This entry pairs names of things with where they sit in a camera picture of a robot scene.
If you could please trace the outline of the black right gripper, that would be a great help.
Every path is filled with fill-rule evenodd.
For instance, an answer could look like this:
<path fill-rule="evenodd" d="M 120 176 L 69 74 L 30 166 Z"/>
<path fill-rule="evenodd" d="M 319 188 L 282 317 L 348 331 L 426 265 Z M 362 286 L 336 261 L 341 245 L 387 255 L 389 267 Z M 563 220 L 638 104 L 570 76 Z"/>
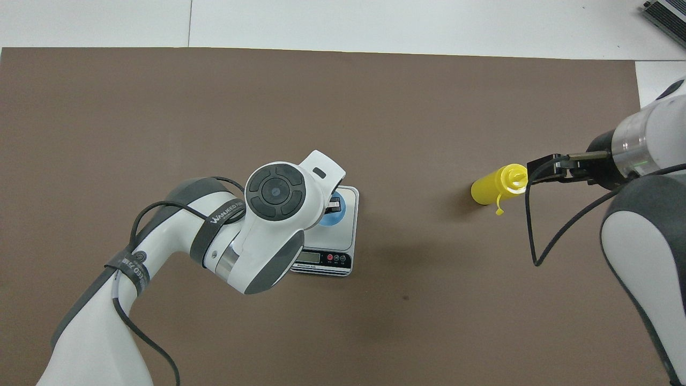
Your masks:
<path fill-rule="evenodd" d="M 591 152 L 603 152 L 604 157 L 596 157 L 590 159 L 587 156 L 581 159 L 581 153 L 570 154 L 569 163 L 572 163 L 569 168 L 571 176 L 568 173 L 563 173 L 559 163 L 561 154 L 550 154 L 544 157 L 539 157 L 528 162 L 528 173 L 530 174 L 530 185 L 538 185 L 540 183 L 573 183 L 586 181 L 588 185 L 599 185 L 606 190 L 615 190 L 621 185 L 625 184 L 625 176 L 620 173 L 616 163 L 613 159 L 612 141 L 615 134 L 614 130 L 598 135 L 590 143 L 585 151 L 585 154 Z M 541 168 L 539 174 L 534 175 L 537 169 Z"/>

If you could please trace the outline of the light blue plastic cup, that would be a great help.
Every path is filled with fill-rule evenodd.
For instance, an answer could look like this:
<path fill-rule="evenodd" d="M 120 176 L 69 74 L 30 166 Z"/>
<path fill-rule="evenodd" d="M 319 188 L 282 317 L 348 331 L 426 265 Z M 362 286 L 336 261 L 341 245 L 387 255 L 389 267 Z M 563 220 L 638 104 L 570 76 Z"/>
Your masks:
<path fill-rule="evenodd" d="M 326 206 L 324 210 L 324 214 L 321 217 L 321 220 L 319 220 L 318 225 L 324 226 L 324 227 L 331 227 L 337 225 L 339 222 L 343 220 L 345 217 L 346 213 L 346 201 L 345 198 L 341 195 L 339 190 L 335 190 L 332 197 L 340 197 L 341 198 L 341 212 L 338 213 L 329 213 L 329 203 Z"/>

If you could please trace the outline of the yellow squeeze bottle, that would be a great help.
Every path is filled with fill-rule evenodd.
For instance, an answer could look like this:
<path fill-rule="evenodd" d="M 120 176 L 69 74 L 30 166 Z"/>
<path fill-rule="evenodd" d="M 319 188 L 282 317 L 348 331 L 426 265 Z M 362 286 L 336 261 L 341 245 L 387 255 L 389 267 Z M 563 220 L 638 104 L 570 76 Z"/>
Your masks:
<path fill-rule="evenodd" d="M 501 202 L 524 195 L 528 170 L 520 164 L 508 164 L 484 176 L 471 185 L 471 198 L 480 205 L 496 205 L 496 215 L 504 213 Z"/>

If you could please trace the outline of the grey ribbed metal device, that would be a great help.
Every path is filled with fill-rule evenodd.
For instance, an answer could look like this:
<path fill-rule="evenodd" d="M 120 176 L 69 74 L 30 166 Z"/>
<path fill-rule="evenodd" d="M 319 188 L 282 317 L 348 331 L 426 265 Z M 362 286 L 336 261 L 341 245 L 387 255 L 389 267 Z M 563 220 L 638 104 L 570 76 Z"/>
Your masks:
<path fill-rule="evenodd" d="M 642 15 L 686 49 L 686 0 L 645 0 Z"/>

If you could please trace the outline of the brown paper table mat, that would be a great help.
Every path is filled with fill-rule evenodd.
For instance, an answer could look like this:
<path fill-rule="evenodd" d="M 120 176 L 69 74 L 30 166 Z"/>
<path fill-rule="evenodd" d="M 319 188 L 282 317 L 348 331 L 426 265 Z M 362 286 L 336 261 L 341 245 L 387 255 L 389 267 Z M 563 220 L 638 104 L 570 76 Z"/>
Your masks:
<path fill-rule="evenodd" d="M 534 267 L 523 199 L 498 217 L 469 194 L 639 107 L 629 61 L 3 49 L 0 386 L 35 386 L 142 208 L 314 149 L 360 192 L 352 273 L 245 296 L 170 257 L 131 317 L 183 386 L 668 386 L 603 259 L 605 206 Z"/>

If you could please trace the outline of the silver digital kitchen scale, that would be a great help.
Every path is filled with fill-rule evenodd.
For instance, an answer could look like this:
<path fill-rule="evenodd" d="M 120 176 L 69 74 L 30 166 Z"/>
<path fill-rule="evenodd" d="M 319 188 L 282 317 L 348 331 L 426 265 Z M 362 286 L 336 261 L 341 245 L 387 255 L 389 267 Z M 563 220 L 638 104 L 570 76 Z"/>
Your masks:
<path fill-rule="evenodd" d="M 345 277 L 352 272 L 359 191 L 352 186 L 339 186 L 346 201 L 346 213 L 335 226 L 316 224 L 304 231 L 304 246 L 290 268 L 293 273 L 323 274 Z"/>

